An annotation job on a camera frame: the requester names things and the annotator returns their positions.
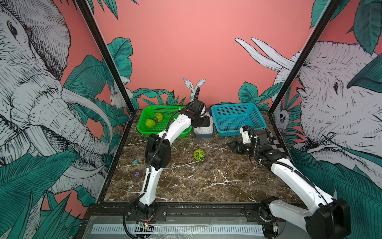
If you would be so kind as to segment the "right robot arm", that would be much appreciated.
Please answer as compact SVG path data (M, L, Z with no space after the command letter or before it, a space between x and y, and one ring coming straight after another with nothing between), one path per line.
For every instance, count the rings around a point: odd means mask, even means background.
M303 229L312 239L343 239L351 234L351 213L348 203L324 192L301 173L278 149L270 145L270 132L243 126L242 140L229 146L236 154L248 155L278 176L305 204L300 208L277 197L261 202L259 216L264 222L283 219Z

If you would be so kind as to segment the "black frame post right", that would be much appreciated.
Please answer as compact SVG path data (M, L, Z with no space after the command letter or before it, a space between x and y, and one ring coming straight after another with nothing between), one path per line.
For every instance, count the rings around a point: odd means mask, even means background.
M296 63L294 64L292 70L290 71L289 75L287 76L282 88L280 89L279 93L277 94L276 99L272 103L271 107L268 110L269 114L273 114L276 110L277 106L281 102L283 96L286 94L287 90L290 88L292 82L297 76L297 73L303 66L304 62L306 61L307 57L311 53L312 49L314 48L314 45L322 35L323 31L325 30L327 24L330 22L330 19L334 15L336 9L340 5L340 0L332 0L328 1L326 4L322 14L320 15L320 18L318 19L318 22L316 26L314 27L313 32L311 33L308 41L306 42L304 48L302 49L300 56L298 57Z

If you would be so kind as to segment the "checkerboard calibration board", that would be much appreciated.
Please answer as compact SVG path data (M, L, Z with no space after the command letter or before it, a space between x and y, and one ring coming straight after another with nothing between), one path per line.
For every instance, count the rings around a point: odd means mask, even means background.
M266 140L265 144L262 146L262 156L265 161L277 161L279 159L285 158L291 160L287 150L282 146L279 140L273 136L273 134L264 130Z

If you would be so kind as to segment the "custard apple with dark spots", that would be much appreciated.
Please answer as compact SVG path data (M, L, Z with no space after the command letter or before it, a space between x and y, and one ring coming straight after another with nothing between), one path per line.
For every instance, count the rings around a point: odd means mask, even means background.
M202 149L196 149L193 156L196 161L204 161L206 159L206 153Z

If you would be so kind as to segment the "black frame post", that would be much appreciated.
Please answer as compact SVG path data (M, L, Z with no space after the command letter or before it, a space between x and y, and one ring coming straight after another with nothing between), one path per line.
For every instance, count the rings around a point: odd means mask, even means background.
M294 64L292 70L290 71L289 75L287 76L282 88L280 89L279 93L277 94L276 99L272 103L271 107L268 110L269 114L273 114L276 110L277 106L281 102L283 96L286 94L287 90L290 88L292 82L297 76L297 73L303 66L304 62L306 61L307 57L311 53L312 49L314 48L314 45L322 35L323 31L325 30L327 24L330 22L330 19L334 15L336 9L340 5L340 0L332 0L328 1L326 4L322 14L320 15L320 18L318 19L318 22L316 26L314 27L313 32L311 33L308 41L306 42L304 48L302 49L300 56L298 57L296 63Z
M119 90L120 90L120 93L123 97L123 100L124 102L126 103L126 106L127 108L130 110L131 113L135 113L135 108L132 104L132 101L130 100L127 92L126 92L126 88L125 86L123 85L122 83L122 80L121 80L121 77L120 77L120 74L118 72L118 69L115 65L115 62L110 54L110 51L104 41L104 38L101 34L101 31L100 29L98 28L97 26L97 23L96 23L96 20L94 19L93 17L93 14L91 12L91 9L90 9L90 6L89 6L89 3L87 1L84 1L84 0L76 0L75 1L100 52L101 52L101 55L115 81L115 83L117 84Z

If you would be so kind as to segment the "custard apple green upper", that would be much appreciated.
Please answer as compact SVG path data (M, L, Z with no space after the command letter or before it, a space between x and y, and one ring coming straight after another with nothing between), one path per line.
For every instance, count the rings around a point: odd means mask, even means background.
M162 122L164 120L164 115L162 113L156 113L153 119L155 122Z

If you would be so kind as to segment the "grey bin of foam nets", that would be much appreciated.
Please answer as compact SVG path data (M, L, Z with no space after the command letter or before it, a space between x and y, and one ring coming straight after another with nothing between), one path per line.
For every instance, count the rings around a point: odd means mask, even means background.
M216 133L216 127L214 124L212 111L207 109L206 115L210 118L210 125L207 127L193 127L194 136L199 139L212 138Z

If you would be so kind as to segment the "black frame post left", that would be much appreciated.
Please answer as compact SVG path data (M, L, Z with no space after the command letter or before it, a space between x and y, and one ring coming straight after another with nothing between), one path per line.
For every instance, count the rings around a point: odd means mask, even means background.
M127 108L130 110L131 113L135 113L135 108L132 104L132 101L130 100L127 92L126 92L126 88L125 86L123 85L122 83L122 80L121 80L121 77L120 77L120 74L118 72L118 69L115 65L115 62L110 54L110 51L104 41L104 38L101 34L101 31L100 29L98 28L97 26L97 23L96 23L96 20L94 19L93 17L93 14L91 12L91 9L90 9L90 6L89 6L89 3L87 1L84 1L84 0L76 0L75 1L100 52L101 52L101 55L115 81L115 83L117 84L119 90L120 90L120 93L123 97L123 100L124 102L126 103L126 106Z

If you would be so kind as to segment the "black front frame rail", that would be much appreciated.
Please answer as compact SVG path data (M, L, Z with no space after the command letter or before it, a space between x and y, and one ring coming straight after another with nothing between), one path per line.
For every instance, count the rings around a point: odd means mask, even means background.
M270 206L261 203L218 203L218 202L154 202L152 206L143 206L140 202L102 202L91 204L84 216L117 217L124 216L127 221L139 222L148 219L151 222L169 221L170 217L244 217L248 222L266 224L280 217L271 214Z

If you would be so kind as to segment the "custard apple green lower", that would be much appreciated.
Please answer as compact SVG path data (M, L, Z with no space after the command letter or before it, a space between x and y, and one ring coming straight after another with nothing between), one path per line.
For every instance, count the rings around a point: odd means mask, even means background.
M147 128L154 128L156 126L156 121L154 119L147 119L145 121L145 126Z

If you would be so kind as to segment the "teal plastic basket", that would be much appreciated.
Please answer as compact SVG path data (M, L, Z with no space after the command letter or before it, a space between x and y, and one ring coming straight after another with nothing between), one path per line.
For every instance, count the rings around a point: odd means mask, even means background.
M240 128L266 129L266 122L254 103L221 104L211 107L216 129L221 137L241 135Z

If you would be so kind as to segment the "custard apple green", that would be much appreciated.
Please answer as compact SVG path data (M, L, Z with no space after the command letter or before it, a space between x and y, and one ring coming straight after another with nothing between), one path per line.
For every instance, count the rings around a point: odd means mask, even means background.
M155 122L162 122L164 120L164 115L162 113L156 113L153 119Z
M156 121L154 119L147 119L145 121L145 126L147 128L154 128L156 126Z

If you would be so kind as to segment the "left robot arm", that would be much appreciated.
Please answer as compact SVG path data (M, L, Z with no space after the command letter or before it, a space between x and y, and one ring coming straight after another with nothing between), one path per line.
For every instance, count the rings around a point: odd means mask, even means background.
M159 134L151 134L148 138L145 163L146 173L140 195L131 200L126 208L132 208L142 221L154 218L156 189L161 173L171 159L171 146L181 133L192 127L210 126L210 118L206 116L206 105L199 100L200 88L197 88L193 100L184 108L177 109L170 117L166 128Z

